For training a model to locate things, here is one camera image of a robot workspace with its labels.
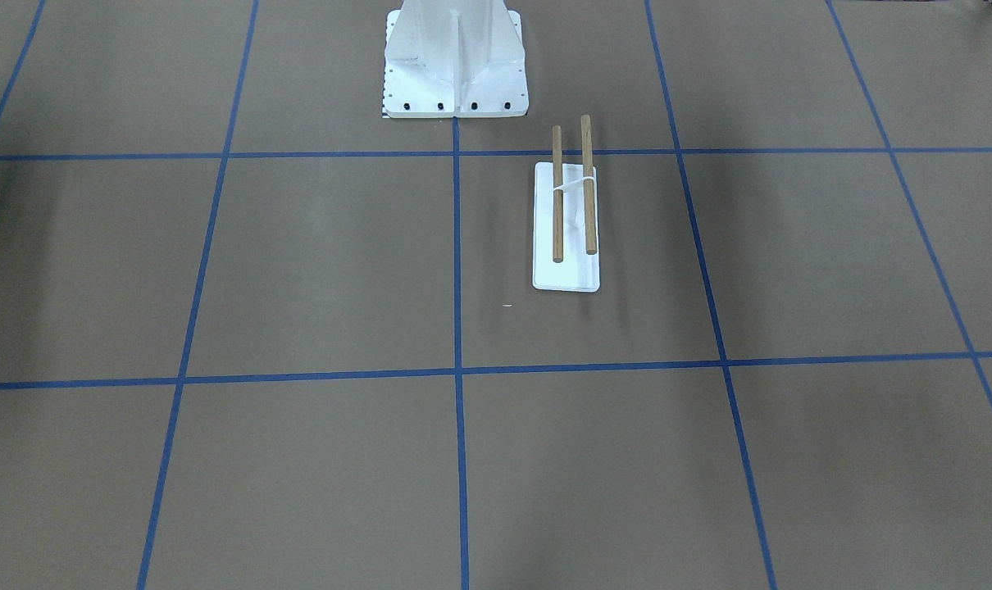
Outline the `wooden rack rod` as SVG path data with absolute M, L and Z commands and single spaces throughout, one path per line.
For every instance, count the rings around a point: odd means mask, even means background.
M 594 165 L 593 122 L 589 113 L 580 117 L 582 186 L 585 197 L 585 253 L 598 255 L 598 212 L 596 166 Z
M 553 172 L 553 253 L 555 264 L 564 261 L 564 206 L 563 206 L 563 146 L 562 127 L 552 127 L 552 172 Z

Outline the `white towel rack base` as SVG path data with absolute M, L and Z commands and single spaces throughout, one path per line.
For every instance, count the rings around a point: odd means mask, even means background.
M 537 290 L 594 293 L 601 284 L 600 255 L 586 251 L 585 168 L 562 168 L 562 261 L 553 260 L 556 229 L 553 215 L 555 183 L 553 163 L 541 161 L 534 168 L 532 284 Z

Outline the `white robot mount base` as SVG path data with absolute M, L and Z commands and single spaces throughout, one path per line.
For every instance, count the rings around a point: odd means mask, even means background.
M 503 1 L 405 1 L 386 16 L 381 113 L 391 119 L 520 117 L 525 38 Z

